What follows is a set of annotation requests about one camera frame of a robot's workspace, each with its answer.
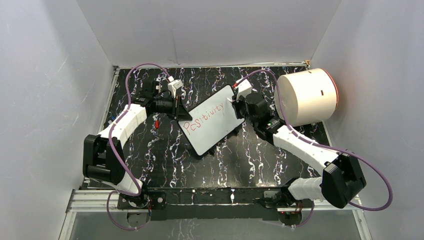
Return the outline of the small white whiteboard black frame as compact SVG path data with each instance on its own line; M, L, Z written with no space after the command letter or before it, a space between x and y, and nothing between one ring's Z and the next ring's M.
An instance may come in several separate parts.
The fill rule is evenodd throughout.
M227 98L232 99L233 96L234 91L227 84L189 111L191 121L177 121L197 155L208 152L245 121L237 118L232 104L227 101Z

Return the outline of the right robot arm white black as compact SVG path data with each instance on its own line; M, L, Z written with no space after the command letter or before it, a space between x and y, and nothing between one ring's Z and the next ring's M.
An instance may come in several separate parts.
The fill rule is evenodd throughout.
M367 185L359 160L346 153L316 146L316 142L290 130L285 121L271 114L270 107L259 93L234 95L231 105L238 119L246 120L255 134L275 147L301 159L319 177L295 177L271 197L277 206L295 207L302 200L326 200L332 206L344 208Z

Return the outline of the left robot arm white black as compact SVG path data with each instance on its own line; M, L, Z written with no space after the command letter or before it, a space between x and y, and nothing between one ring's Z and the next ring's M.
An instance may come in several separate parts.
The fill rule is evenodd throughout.
M118 193L130 196L137 208L149 203L149 194L143 191L143 183L135 178L125 163L123 147L135 130L152 114L166 114L173 120L191 120L181 98L181 80L168 79L162 96L160 84L146 80L141 90L129 96L125 109L96 135L89 134L83 142L83 176L113 187Z

